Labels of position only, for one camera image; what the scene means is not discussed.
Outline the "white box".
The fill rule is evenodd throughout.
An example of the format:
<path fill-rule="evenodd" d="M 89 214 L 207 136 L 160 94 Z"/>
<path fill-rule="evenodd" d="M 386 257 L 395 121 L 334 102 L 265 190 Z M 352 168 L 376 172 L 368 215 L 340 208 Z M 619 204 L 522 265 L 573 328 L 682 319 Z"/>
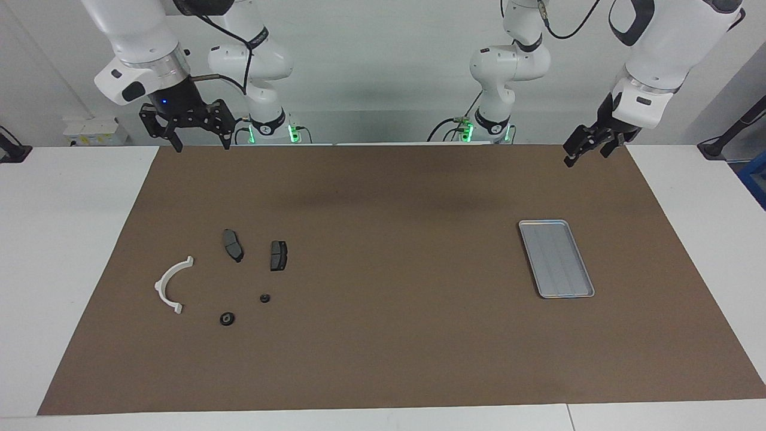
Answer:
<path fill-rule="evenodd" d="M 113 135 L 120 128 L 115 117 L 69 118 L 64 119 L 63 122 L 65 128 L 63 128 L 62 134 L 67 137 Z"/>

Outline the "white power strip yellow labels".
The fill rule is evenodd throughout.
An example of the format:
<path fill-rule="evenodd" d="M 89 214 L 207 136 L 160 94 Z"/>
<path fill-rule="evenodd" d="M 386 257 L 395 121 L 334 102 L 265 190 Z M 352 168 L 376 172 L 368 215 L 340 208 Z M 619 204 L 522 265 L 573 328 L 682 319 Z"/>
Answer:
<path fill-rule="evenodd" d="M 120 133 L 79 134 L 66 136 L 66 141 L 69 145 L 82 145 L 82 147 L 120 147 L 128 145 L 130 137 Z"/>

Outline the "dark rounded brake pad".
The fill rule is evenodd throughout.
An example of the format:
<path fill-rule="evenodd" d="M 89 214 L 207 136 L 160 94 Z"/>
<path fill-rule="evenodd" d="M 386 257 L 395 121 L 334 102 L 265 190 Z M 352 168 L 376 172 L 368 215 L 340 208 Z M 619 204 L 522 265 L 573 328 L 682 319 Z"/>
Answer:
<path fill-rule="evenodd" d="M 237 232 L 232 229 L 225 229 L 223 234 L 224 249 L 233 261 L 240 263 L 244 258 L 244 249 L 238 239 Z"/>

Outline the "silver metal tray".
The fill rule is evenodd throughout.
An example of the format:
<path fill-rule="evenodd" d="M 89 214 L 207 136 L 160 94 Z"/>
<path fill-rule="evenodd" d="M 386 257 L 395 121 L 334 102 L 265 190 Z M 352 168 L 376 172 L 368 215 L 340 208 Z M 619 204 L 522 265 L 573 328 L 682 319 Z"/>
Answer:
<path fill-rule="evenodd" d="M 525 219 L 518 226 L 541 298 L 594 297 L 582 254 L 564 219 Z"/>

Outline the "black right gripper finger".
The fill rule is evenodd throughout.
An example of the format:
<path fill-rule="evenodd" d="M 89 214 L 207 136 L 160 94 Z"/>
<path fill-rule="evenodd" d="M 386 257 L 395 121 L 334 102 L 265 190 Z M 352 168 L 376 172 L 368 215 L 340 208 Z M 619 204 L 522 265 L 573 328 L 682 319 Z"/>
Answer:
<path fill-rule="evenodd" d="M 225 150 L 232 145 L 235 128 L 236 119 L 224 100 L 218 99 L 209 105 L 209 131 L 218 136 Z"/>
<path fill-rule="evenodd" d="M 177 126 L 176 118 L 171 117 L 166 125 L 162 125 L 158 120 L 159 117 L 161 117 L 159 110 L 151 104 L 143 104 L 139 110 L 139 118 L 151 137 L 167 140 L 176 153 L 183 152 L 183 142 L 181 142 L 180 137 L 175 131 Z"/>

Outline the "brown table mat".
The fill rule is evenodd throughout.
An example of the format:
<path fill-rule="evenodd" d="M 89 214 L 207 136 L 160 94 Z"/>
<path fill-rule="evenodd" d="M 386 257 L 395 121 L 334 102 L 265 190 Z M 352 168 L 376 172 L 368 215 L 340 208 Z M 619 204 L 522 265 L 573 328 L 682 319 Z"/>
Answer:
<path fill-rule="evenodd" d="M 629 152 L 563 159 L 553 145 L 161 149 L 38 412 L 766 398 Z M 525 219 L 571 226 L 594 297 L 539 296 Z M 154 284 L 188 256 L 166 291 L 178 315 Z"/>

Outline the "black angled stand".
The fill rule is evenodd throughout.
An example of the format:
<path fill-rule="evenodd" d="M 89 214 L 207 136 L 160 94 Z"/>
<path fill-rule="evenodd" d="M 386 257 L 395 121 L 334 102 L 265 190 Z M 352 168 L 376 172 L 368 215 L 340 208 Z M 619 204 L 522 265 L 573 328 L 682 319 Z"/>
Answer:
<path fill-rule="evenodd" d="M 736 138 L 739 133 L 749 128 L 749 126 L 755 125 L 764 117 L 766 117 L 766 95 L 762 96 L 723 134 L 700 142 L 697 144 L 697 149 L 708 160 L 724 160 L 725 158 L 722 153 L 726 145 Z"/>

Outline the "black table clamp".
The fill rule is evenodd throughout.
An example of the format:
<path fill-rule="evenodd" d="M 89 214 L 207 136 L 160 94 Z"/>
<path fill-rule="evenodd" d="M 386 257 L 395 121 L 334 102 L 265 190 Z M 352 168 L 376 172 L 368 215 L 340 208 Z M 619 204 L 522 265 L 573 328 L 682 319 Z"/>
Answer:
<path fill-rule="evenodd" d="M 4 152 L 0 157 L 0 164 L 22 163 L 30 155 L 33 147 L 22 144 L 5 126 L 0 125 L 0 150 Z"/>

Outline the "blue crate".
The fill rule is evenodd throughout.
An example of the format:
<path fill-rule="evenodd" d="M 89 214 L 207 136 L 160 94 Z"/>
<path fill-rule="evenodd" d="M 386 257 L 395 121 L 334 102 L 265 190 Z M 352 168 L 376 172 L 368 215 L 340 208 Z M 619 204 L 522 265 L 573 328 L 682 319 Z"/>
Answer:
<path fill-rule="evenodd" d="M 744 164 L 737 177 L 766 212 L 766 151 Z"/>

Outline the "white curved plastic bracket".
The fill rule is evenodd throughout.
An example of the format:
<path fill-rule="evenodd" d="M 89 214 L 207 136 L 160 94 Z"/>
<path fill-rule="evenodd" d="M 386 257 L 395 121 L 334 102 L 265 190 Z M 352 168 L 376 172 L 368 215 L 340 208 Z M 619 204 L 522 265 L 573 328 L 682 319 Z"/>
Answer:
<path fill-rule="evenodd" d="M 163 275 L 159 278 L 158 281 L 154 284 L 155 291 L 157 292 L 157 295 L 159 295 L 159 299 L 164 303 L 164 305 L 169 306 L 172 308 L 174 313 L 180 315 L 183 313 L 183 304 L 178 301 L 172 301 L 167 296 L 167 287 L 170 282 L 170 280 L 179 272 L 182 270 L 185 270 L 186 268 L 191 268 L 194 265 L 194 257 L 188 256 L 186 260 L 182 262 L 178 262 L 174 265 L 172 265 L 169 269 L 167 269 Z"/>

